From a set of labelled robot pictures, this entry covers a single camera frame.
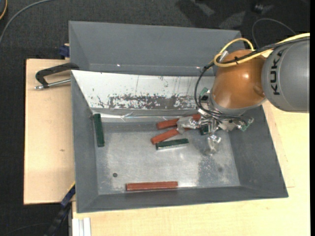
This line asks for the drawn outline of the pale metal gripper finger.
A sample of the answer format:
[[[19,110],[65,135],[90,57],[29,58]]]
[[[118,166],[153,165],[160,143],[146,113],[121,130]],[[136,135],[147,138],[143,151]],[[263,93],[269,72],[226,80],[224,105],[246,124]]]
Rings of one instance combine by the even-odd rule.
[[[217,153],[220,142],[221,142],[221,138],[218,137],[217,135],[215,134],[209,135],[209,137],[207,138],[208,147],[206,148],[205,153],[206,154]]]
[[[193,117],[181,117],[176,122],[177,124],[177,131],[180,134],[184,134],[186,129],[196,129],[198,126],[198,121],[195,120]]]

